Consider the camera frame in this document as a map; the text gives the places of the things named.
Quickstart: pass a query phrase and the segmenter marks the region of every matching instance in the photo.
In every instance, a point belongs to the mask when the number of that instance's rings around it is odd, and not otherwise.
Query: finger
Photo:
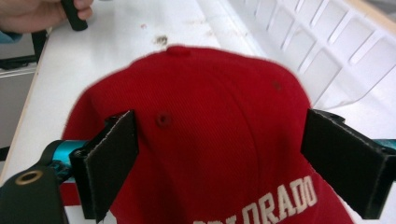
[[[32,13],[3,18],[1,22],[7,24],[7,27],[2,27],[4,31],[25,34],[47,29],[65,18],[61,3],[45,3]]]
[[[89,7],[89,8],[80,10],[80,11],[78,12],[78,17],[79,17],[81,20],[85,21],[85,20],[87,20],[90,16],[92,16],[92,14],[93,14],[92,9]]]
[[[61,2],[61,0],[41,0],[41,2],[56,3],[56,2]]]

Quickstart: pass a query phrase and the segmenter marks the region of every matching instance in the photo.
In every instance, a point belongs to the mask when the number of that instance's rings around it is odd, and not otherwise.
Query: red baseball cap
[[[352,223],[300,153],[308,99],[282,66],[173,46],[80,96],[64,139],[133,109],[140,154],[111,211],[129,223]]]

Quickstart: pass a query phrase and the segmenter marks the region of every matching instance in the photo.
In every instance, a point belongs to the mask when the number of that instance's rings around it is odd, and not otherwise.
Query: white table
[[[241,25],[238,16],[224,2],[96,0],[93,4],[94,16],[88,20],[87,30],[74,32],[68,23],[55,28],[38,65],[0,176],[0,185],[33,165],[48,143],[61,138],[69,112],[87,87],[137,58],[173,44],[207,46],[271,57],[256,45],[250,31]],[[396,75],[387,78],[396,83]],[[364,101],[331,112],[345,117],[346,124],[370,137],[394,138],[396,116],[386,107],[382,110],[381,104],[373,105],[377,98],[370,98],[382,97],[384,101],[392,101],[394,98],[386,96],[393,94],[393,89],[389,85],[379,85]],[[361,122],[367,119],[375,123],[368,125]],[[386,130],[381,129],[379,133],[373,131],[381,127]],[[393,191],[390,196],[396,198],[396,192]],[[396,220],[394,207],[396,200],[387,204],[381,220],[361,221],[356,215],[354,218],[359,223],[391,223]],[[81,223],[81,215],[75,210],[67,208],[73,214],[71,222]]]

